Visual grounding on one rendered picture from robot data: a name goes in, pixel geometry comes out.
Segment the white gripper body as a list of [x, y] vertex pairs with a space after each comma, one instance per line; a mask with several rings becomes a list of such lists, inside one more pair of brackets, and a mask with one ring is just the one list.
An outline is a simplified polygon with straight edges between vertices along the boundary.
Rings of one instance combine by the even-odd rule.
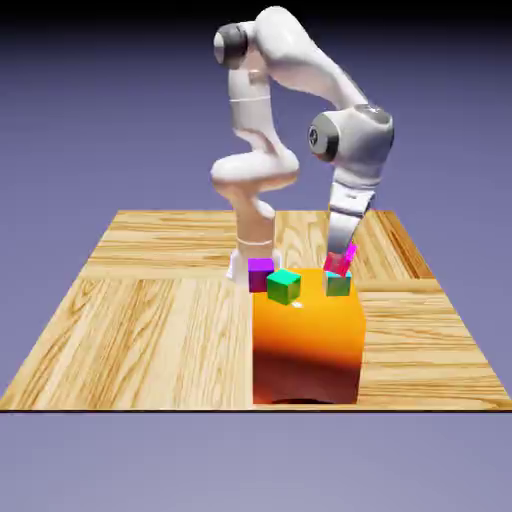
[[327, 251], [335, 254], [344, 254], [352, 242], [354, 233], [361, 220], [361, 216], [330, 210]]

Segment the small teal cube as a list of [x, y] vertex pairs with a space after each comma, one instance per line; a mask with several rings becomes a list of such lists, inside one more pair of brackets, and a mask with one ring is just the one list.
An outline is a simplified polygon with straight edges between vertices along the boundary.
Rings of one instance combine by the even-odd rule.
[[352, 274], [347, 271], [344, 275], [331, 271], [323, 273], [323, 287], [327, 296], [349, 296], [351, 290]]

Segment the small green cube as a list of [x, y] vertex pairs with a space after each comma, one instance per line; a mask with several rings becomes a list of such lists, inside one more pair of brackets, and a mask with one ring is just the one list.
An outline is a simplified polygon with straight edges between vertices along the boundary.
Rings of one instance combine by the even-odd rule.
[[282, 305], [289, 305], [300, 296], [301, 275], [281, 268], [267, 276], [267, 296]]

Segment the small purple cube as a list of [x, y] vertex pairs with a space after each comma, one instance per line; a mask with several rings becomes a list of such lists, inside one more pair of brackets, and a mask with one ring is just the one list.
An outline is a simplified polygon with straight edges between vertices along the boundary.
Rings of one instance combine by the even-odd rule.
[[267, 291], [267, 278], [275, 271], [272, 258], [248, 259], [248, 286], [251, 293]]

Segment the large orange box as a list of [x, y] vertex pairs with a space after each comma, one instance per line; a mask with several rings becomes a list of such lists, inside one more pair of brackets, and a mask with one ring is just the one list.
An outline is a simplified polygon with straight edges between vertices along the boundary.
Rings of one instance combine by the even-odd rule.
[[301, 275], [289, 305], [252, 295], [252, 380], [255, 404], [354, 404], [366, 319], [354, 284], [349, 296], [327, 296], [320, 268]]

